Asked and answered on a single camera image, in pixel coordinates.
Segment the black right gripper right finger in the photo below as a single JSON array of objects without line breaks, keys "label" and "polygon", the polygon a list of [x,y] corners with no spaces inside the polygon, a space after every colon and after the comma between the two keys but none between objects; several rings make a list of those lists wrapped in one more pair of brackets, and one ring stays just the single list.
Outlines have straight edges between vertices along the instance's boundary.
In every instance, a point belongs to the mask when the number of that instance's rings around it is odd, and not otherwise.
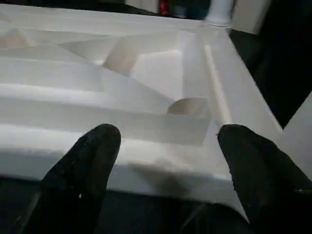
[{"label": "black right gripper right finger", "polygon": [[238,124],[223,125],[217,140],[255,233],[312,232],[312,181],[285,152]]}]

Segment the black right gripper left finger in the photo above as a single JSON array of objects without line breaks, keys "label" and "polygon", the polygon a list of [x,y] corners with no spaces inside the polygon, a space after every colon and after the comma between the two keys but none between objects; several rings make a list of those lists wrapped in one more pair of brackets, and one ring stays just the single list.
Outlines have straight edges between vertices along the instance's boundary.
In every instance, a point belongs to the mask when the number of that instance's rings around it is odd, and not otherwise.
[{"label": "black right gripper left finger", "polygon": [[112,124],[82,135],[40,181],[23,232],[92,234],[120,145],[120,131]]}]

